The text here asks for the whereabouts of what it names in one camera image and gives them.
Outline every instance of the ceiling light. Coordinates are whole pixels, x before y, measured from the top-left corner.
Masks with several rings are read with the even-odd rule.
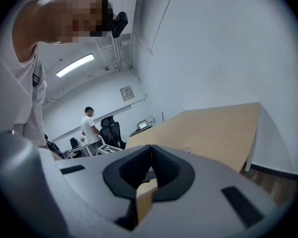
[[[71,70],[81,66],[82,64],[94,60],[94,57],[92,54],[89,54],[73,63],[71,63],[69,66],[65,67],[64,69],[62,69],[61,71],[59,71],[58,73],[56,73],[56,76],[58,77],[62,77],[64,76],[66,73],[70,72]]]

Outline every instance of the man in white shirt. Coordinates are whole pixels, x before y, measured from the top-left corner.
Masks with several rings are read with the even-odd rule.
[[[95,127],[95,123],[93,121],[94,109],[91,107],[85,108],[85,116],[80,122],[81,133],[86,136],[88,142],[97,149],[102,146],[103,143],[100,138],[100,132]]]
[[[77,42],[110,31],[108,0],[19,0],[0,27],[0,131],[47,148],[42,126],[46,76],[38,43]]]

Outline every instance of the floor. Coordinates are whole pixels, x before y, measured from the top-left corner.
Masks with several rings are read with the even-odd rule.
[[[240,174],[266,190],[278,205],[298,195],[298,181],[296,180],[281,178],[253,169],[250,169],[249,172],[243,170]]]
[[[266,174],[254,169],[250,169],[249,172],[243,169],[240,174],[267,191],[277,205],[283,204],[298,194],[298,181]],[[143,220],[152,207],[151,196],[157,190],[156,186],[156,179],[153,179],[149,183],[140,185],[137,189],[137,214],[139,222]]]

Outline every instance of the white t-shirt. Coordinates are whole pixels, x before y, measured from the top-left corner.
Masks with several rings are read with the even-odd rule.
[[[93,118],[88,116],[83,117],[80,122],[80,128],[82,132],[85,133],[85,136],[90,144],[101,140],[100,137],[93,132],[91,128],[92,126],[95,126]]]
[[[40,147],[46,145],[42,125],[46,76],[37,45],[28,61],[19,62],[12,43],[15,19],[31,1],[19,0],[0,26],[0,131],[14,129]],[[34,70],[40,77],[36,87],[32,86]]]

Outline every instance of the light wood desk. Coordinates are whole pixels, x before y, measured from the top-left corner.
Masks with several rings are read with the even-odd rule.
[[[259,103],[184,111],[130,137],[126,149],[156,144],[222,162],[237,172],[255,138]]]

